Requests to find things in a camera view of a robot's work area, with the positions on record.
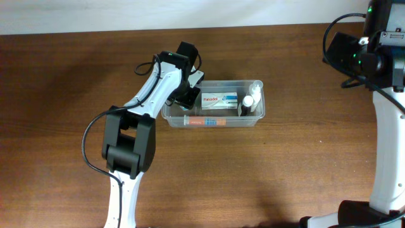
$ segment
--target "clear plastic container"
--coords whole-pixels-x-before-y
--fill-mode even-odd
[[[256,80],[212,80],[202,81],[198,88],[201,89],[193,109],[183,110],[177,104],[164,105],[162,117],[172,127],[253,127],[256,122],[265,117],[265,94],[261,89],[261,99],[256,110],[246,117],[239,117],[237,109],[231,110],[203,110],[201,108],[201,93],[236,92],[238,104],[249,92],[249,86]]]

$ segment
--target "bottle cap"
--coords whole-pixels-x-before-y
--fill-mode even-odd
[[[243,106],[245,106],[245,107],[250,107],[250,106],[252,106],[252,105],[253,105],[253,97],[252,97],[252,96],[246,96],[246,97],[244,97],[242,104],[243,104]]]
[[[263,88],[263,83],[259,80],[255,80],[253,84],[249,86],[249,91],[251,94],[256,94],[261,92],[261,88]]]

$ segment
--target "small bottle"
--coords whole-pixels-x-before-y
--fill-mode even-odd
[[[251,112],[256,110],[260,100],[261,100],[261,89],[263,88],[263,83],[259,80],[255,80],[253,84],[249,86],[249,93],[253,98],[253,104],[251,108]]]
[[[239,104],[238,107],[238,116],[245,117],[251,112],[251,108],[253,105],[253,98],[252,96],[246,96],[243,98],[243,101]]]

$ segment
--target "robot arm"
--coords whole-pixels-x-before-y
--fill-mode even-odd
[[[193,67],[197,56],[194,45],[186,42],[181,43],[176,53],[163,51],[147,82],[125,106],[133,107],[140,101],[142,104],[107,115],[103,158],[115,178],[111,178],[105,228],[136,226],[135,206],[140,180],[151,166],[155,152],[155,118],[167,99],[188,109],[193,107],[200,92],[194,86],[204,78],[204,74]],[[136,138],[123,134],[122,130],[129,128],[137,131]],[[121,188],[116,179],[122,183]]]
[[[378,133],[375,183],[370,202],[343,201],[339,212],[302,218],[301,227],[396,228],[405,224],[404,30],[405,1],[373,0],[364,26],[366,37],[359,40],[338,33],[333,39],[327,62],[332,60],[331,65],[343,73],[355,72],[349,76],[364,75],[365,79],[358,79],[374,91]]]

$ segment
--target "table surface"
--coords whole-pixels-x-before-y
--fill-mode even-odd
[[[135,65],[180,41],[196,45],[206,80],[262,80],[266,116],[235,129],[175,129],[158,117],[138,226],[254,227],[367,201],[377,144],[372,93],[341,89],[346,77],[322,63],[326,27],[1,36],[0,226],[104,225],[109,179],[83,162],[83,131],[141,88],[147,77]],[[360,36],[362,27],[336,30]],[[102,168],[103,129],[101,120],[87,140],[89,160]]]

